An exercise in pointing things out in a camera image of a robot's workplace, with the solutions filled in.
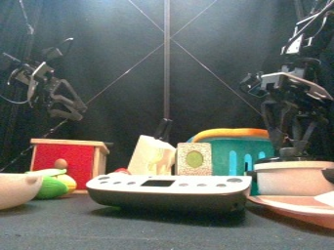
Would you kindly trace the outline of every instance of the red wooden box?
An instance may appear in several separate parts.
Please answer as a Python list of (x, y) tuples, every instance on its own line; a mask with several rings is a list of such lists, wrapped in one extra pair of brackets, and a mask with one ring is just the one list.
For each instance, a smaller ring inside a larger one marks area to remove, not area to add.
[(58, 159), (68, 162), (67, 174), (78, 182), (78, 190), (86, 190), (86, 183), (106, 173), (106, 159), (110, 150), (103, 142), (31, 139), (34, 153), (31, 171), (54, 168)]

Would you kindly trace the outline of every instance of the black backdrop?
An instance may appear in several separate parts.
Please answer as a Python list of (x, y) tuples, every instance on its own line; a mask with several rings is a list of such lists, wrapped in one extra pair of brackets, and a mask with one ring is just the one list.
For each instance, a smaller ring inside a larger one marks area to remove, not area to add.
[[(311, 1), (302, 1), (309, 9)], [(75, 38), (70, 54), (52, 63), (75, 87), (87, 112), (48, 138), (112, 142), (108, 171), (127, 166), (139, 135), (152, 135), (165, 117), (165, 1), (30, 0), (28, 27), (20, 1), (0, 2), (0, 52), (40, 59), (40, 51)], [(239, 91), (249, 72), (274, 72), (281, 49), (298, 20), (293, 0), (171, 0), (170, 143), (202, 130), (263, 128), (257, 98)], [(24, 100), (27, 86), (7, 85), (2, 95)], [(62, 119), (43, 108), (0, 101), (2, 166)], [(8, 168), (28, 168), (31, 151)]]

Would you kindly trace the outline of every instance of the table surface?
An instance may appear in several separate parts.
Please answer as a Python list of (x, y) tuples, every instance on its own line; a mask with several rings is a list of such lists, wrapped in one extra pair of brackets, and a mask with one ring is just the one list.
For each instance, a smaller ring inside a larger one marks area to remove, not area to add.
[(7, 249), (333, 249), (334, 230), (247, 203), (233, 215), (123, 210), (87, 194), (0, 211)]

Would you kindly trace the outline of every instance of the teal container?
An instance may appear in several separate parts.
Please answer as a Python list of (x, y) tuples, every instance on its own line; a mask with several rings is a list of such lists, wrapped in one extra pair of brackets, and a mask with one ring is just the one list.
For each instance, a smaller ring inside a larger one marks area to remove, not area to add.
[(271, 142), (259, 138), (207, 138), (211, 144), (213, 175), (243, 176), (258, 159), (274, 155)]

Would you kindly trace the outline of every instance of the white pot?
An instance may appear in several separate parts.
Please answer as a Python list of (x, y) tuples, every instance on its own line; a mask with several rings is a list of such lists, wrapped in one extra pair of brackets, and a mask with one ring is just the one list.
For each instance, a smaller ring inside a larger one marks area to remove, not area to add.
[(0, 209), (31, 201), (42, 187), (43, 177), (31, 174), (0, 174)]
[(334, 190), (322, 170), (334, 169), (332, 161), (277, 161), (254, 164), (261, 195), (317, 196)]

